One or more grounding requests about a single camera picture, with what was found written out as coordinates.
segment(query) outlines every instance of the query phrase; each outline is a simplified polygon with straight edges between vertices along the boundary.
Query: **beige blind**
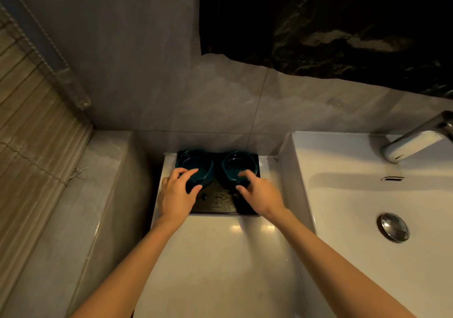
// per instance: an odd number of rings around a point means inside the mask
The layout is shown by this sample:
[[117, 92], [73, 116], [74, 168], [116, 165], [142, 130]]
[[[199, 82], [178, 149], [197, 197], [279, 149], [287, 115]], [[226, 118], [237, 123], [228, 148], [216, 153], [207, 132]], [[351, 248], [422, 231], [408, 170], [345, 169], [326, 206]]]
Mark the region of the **beige blind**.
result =
[[0, 25], [0, 312], [92, 132], [10, 27]]

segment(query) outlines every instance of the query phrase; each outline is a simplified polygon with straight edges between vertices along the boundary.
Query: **forearm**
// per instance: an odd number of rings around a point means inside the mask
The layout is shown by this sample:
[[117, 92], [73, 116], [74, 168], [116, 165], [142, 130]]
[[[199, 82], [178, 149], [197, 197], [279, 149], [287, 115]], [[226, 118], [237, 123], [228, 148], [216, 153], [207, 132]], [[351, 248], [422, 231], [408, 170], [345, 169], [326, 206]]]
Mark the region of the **forearm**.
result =
[[151, 270], [176, 229], [158, 220], [71, 318], [130, 318]]
[[403, 305], [284, 209], [271, 222], [297, 252], [337, 317], [414, 318]]

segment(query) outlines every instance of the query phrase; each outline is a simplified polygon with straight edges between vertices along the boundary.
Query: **person's left hand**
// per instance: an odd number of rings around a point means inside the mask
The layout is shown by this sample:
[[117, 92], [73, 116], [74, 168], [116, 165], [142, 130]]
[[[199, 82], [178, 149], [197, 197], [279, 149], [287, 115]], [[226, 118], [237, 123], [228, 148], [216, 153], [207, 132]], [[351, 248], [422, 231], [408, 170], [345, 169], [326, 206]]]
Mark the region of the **person's left hand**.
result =
[[188, 217], [198, 192], [203, 188], [200, 184], [195, 186], [190, 194], [186, 193], [186, 182], [198, 169], [187, 170], [178, 167], [173, 170], [170, 177], [162, 180], [162, 189], [158, 197], [160, 219], [163, 222], [174, 224], [178, 229]]

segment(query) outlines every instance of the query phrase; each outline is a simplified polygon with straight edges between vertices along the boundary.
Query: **black tray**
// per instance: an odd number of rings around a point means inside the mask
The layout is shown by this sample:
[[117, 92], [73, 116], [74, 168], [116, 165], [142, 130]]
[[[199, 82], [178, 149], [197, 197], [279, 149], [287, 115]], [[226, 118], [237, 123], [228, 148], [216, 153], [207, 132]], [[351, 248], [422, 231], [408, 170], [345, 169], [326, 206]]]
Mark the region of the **black tray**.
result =
[[[178, 152], [177, 160], [183, 152]], [[221, 162], [227, 153], [208, 152], [207, 154], [214, 161], [214, 179], [198, 193], [195, 204], [190, 212], [258, 215], [225, 176]], [[256, 175], [260, 177], [258, 155], [251, 155], [256, 164], [258, 164]]]

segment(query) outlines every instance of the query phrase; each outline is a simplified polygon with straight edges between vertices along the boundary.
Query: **faucet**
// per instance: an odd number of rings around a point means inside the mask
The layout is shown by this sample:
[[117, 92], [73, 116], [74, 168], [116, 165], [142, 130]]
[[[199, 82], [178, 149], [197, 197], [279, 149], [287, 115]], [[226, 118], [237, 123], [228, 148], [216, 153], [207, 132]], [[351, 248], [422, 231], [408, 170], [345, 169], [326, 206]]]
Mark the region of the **faucet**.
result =
[[381, 155], [390, 163], [398, 164], [401, 160], [446, 138], [453, 142], [453, 112], [450, 110], [444, 110], [411, 132], [384, 145], [381, 147]]

